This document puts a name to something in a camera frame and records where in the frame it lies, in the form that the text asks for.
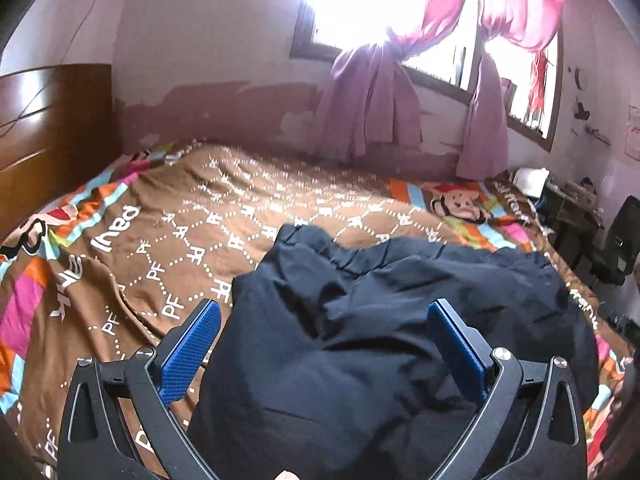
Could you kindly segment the dark navy padded jacket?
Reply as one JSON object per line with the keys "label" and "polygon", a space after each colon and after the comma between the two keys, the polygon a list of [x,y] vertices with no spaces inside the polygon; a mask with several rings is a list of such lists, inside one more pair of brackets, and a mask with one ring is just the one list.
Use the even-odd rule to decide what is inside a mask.
{"label": "dark navy padded jacket", "polygon": [[436,299],[519,359],[562,356],[582,407],[596,397],[596,338],[539,252],[410,237],[349,249],[316,226],[284,226],[233,280],[194,448],[224,479],[429,477],[474,413],[428,339]]}

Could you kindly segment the black chair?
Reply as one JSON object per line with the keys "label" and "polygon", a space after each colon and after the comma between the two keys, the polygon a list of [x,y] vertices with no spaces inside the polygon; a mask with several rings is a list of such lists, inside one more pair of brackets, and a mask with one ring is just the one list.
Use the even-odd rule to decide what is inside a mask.
{"label": "black chair", "polygon": [[601,248],[590,252],[594,281],[622,286],[639,255],[640,202],[629,195],[616,214]]}

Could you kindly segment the brown patterned bed cover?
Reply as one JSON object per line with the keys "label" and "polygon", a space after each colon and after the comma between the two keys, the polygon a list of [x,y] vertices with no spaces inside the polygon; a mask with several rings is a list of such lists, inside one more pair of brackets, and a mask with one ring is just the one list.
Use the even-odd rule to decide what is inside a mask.
{"label": "brown patterned bed cover", "polygon": [[320,226],[347,247],[412,236],[544,254],[596,335],[589,477],[638,477],[638,353],[514,184],[387,180],[200,142],[119,159],[3,242],[1,411],[20,451],[53,477],[76,361],[126,359],[207,297],[229,312],[232,280],[285,223]]}

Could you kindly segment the cluttered bedside table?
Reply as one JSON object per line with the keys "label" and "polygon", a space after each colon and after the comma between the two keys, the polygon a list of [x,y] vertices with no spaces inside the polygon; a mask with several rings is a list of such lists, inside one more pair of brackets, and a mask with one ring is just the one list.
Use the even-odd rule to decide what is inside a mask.
{"label": "cluttered bedside table", "polygon": [[[515,171],[510,173],[512,183]],[[542,230],[553,248],[576,270],[603,229],[600,214],[579,195],[572,194],[567,185],[556,182],[551,171],[541,198],[528,199],[534,204]]]}

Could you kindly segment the white paper box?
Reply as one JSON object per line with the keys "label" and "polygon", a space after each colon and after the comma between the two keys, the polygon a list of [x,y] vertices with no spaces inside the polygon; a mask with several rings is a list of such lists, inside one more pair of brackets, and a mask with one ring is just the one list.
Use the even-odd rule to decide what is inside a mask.
{"label": "white paper box", "polygon": [[513,183],[528,198],[539,200],[549,176],[550,171],[546,168],[521,167],[515,171]]}

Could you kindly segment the wooden headboard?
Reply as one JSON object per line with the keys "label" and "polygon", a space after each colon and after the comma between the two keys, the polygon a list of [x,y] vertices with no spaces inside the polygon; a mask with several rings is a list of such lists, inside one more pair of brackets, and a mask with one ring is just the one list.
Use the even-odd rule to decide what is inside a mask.
{"label": "wooden headboard", "polygon": [[1,235],[122,154],[112,66],[64,64],[1,77]]}

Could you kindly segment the pink curtain left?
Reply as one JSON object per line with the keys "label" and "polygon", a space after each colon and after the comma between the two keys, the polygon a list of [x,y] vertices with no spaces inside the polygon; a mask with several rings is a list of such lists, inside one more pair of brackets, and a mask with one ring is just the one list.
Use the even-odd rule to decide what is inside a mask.
{"label": "pink curtain left", "polygon": [[333,62],[314,113],[314,150],[349,162],[372,144],[416,148],[420,100],[404,62],[458,26],[465,0],[306,0],[348,44]]}

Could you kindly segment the window with dark frame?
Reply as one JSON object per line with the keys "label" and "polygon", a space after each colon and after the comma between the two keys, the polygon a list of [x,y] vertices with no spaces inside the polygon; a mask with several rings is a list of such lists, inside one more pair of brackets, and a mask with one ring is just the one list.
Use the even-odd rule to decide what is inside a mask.
{"label": "window with dark frame", "polygon": [[[366,2],[303,0],[292,40],[292,58],[332,63],[345,49],[382,39],[381,21],[361,16]],[[478,0],[464,0],[452,34],[405,60],[408,75],[419,87],[468,104],[477,82],[480,55],[489,54],[506,94],[506,124],[549,151],[558,124],[562,32],[556,32],[539,53],[527,51],[505,36],[485,40],[477,28],[481,8]]]}

